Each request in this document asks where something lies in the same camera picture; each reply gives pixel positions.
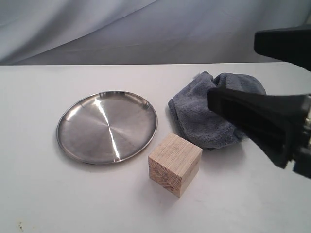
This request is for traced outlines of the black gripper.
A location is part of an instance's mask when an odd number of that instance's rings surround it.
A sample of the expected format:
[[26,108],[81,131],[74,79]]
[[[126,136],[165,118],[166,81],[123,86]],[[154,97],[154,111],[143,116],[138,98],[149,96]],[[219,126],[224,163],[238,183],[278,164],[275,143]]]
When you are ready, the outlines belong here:
[[279,167],[311,177],[311,95],[273,96],[213,88],[208,108],[245,133]]

